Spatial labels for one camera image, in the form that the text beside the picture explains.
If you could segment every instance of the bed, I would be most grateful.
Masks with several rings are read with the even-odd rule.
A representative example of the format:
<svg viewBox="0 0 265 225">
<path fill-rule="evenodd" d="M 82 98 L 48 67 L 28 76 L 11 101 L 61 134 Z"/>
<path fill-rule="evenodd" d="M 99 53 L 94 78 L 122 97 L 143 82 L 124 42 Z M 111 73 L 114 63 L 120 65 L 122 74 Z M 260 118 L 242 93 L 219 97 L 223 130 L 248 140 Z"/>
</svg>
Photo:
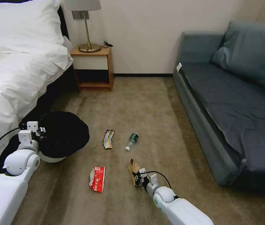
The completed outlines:
<svg viewBox="0 0 265 225">
<path fill-rule="evenodd" d="M 68 32 L 60 0 L 0 0 L 0 17 L 2 12 L 12 16 L 6 21 L 0 18 L 0 137 L 18 127 L 23 118 L 46 111 L 55 96 L 54 86 L 60 83 L 56 80 L 73 70 L 63 37 Z M 9 27 L 12 19 L 15 22 Z M 50 92 L 43 95 L 48 85 Z M 17 132 L 1 140 L 0 155 Z"/>
</svg>

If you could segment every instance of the sofa armrest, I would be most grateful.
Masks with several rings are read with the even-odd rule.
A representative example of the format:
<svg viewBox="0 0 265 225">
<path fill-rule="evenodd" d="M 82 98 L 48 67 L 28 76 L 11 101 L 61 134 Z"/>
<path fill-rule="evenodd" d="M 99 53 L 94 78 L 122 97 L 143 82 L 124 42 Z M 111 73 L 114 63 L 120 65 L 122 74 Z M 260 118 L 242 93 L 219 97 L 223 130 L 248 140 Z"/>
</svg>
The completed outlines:
<svg viewBox="0 0 265 225">
<path fill-rule="evenodd" d="M 183 32 L 176 65 L 177 63 L 208 63 L 223 42 L 224 34 Z"/>
</svg>

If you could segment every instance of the red wrapper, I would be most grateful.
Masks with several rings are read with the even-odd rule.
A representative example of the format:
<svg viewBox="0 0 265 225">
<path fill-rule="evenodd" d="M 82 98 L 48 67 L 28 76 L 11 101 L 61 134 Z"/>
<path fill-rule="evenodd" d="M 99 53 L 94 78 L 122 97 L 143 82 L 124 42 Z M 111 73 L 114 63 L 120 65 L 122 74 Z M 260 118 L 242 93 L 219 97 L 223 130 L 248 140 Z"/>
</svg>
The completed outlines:
<svg viewBox="0 0 265 225">
<path fill-rule="evenodd" d="M 102 193 L 104 187 L 105 167 L 94 167 L 89 174 L 89 186 L 93 191 Z"/>
</svg>

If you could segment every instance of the cardboard piece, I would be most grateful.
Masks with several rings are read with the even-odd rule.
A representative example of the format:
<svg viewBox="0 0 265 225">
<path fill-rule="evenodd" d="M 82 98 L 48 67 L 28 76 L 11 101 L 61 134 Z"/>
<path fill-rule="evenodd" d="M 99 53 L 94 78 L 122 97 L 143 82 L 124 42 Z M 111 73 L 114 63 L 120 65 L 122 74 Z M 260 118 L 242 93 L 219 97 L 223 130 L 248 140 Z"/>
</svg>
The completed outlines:
<svg viewBox="0 0 265 225">
<path fill-rule="evenodd" d="M 131 158 L 129 166 L 128 166 L 128 169 L 129 169 L 129 172 L 130 172 L 130 176 L 131 176 L 131 179 L 132 179 L 133 186 L 136 186 L 136 184 L 135 184 L 135 177 L 134 177 L 134 175 L 132 173 L 133 172 L 137 173 L 140 168 L 141 167 L 134 161 L 134 159 Z"/>
</svg>

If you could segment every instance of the wooden nightstand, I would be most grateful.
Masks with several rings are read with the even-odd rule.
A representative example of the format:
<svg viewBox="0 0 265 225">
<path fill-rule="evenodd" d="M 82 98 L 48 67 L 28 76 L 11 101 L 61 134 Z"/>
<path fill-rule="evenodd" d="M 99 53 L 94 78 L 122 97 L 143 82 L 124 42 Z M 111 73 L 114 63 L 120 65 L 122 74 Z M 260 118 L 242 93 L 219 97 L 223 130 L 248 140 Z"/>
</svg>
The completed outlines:
<svg viewBox="0 0 265 225">
<path fill-rule="evenodd" d="M 80 52 L 76 46 L 71 51 L 75 79 L 79 90 L 111 91 L 114 84 L 114 69 L 111 48 L 98 52 Z"/>
</svg>

